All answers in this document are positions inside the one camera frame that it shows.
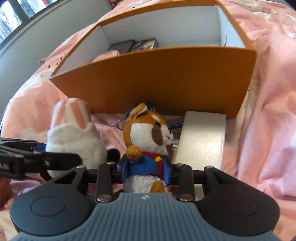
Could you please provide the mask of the left hand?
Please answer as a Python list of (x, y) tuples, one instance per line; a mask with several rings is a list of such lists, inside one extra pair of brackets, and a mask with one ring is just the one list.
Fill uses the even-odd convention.
[(11, 180), (7, 178), (0, 179), (0, 207), (1, 210), (6, 208), (6, 205), (12, 197)]

